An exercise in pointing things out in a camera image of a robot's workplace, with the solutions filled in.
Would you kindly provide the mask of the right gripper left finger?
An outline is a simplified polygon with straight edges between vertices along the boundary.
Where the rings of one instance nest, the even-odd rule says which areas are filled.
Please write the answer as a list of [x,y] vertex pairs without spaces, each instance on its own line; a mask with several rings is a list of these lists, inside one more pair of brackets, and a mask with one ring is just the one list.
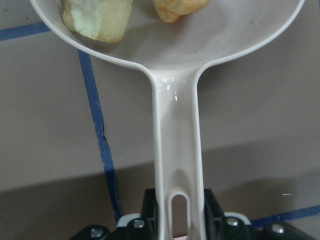
[[158,235],[158,207],[156,191],[146,189],[140,213],[122,216],[111,232],[101,225],[90,225],[74,236],[73,240],[156,240]]

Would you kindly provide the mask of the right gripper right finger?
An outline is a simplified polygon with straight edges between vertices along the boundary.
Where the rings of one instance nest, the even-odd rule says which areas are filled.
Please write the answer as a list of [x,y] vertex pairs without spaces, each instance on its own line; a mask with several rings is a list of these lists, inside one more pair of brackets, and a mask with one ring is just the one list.
[[240,213],[225,212],[211,189],[204,190],[205,230],[208,240],[314,240],[315,237],[289,224],[316,215],[306,207],[256,220]]

